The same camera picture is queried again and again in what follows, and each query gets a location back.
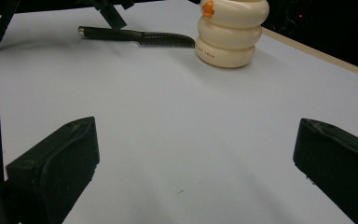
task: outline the white table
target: white table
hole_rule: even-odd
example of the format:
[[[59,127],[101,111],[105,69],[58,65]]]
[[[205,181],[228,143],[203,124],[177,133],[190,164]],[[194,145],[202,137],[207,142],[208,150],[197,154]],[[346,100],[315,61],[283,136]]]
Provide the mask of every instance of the white table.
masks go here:
[[[117,9],[126,29],[198,36],[188,1]],[[96,118],[101,163],[64,223],[352,223],[292,157],[301,118],[358,136],[358,74],[266,35],[221,69],[80,25],[108,27],[94,8],[16,14],[0,48],[5,164]]]

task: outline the beehive-shaped jar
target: beehive-shaped jar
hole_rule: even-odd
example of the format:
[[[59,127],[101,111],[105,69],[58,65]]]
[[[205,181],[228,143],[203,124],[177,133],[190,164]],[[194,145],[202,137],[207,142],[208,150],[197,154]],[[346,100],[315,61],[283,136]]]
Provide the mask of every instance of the beehive-shaped jar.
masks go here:
[[[249,63],[261,24],[269,15],[267,0],[201,0],[196,52],[206,63],[235,68]]]

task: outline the cream-colored container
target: cream-colored container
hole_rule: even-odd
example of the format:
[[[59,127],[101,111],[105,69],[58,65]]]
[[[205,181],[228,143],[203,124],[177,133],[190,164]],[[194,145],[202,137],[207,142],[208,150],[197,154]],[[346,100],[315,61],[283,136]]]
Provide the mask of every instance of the cream-colored container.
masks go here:
[[[249,63],[261,36],[261,23],[269,15],[267,0],[201,0],[200,8],[199,57],[227,68]]]

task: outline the knife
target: knife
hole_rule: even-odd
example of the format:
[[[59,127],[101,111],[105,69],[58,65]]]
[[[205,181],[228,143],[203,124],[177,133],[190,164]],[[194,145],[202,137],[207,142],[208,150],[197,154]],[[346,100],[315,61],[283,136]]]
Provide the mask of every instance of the knife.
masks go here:
[[[195,41],[187,35],[162,32],[140,32],[133,30],[113,30],[108,28],[79,26],[78,34],[82,38],[136,41],[141,46],[171,47],[171,48],[195,48]]]

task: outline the knife handle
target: knife handle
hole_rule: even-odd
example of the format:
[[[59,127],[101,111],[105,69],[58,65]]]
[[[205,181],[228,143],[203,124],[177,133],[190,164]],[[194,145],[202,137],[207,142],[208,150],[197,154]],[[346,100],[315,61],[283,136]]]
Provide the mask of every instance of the knife handle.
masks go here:
[[[138,42],[143,36],[142,32],[133,30],[112,30],[89,26],[79,26],[78,33],[83,38]]]

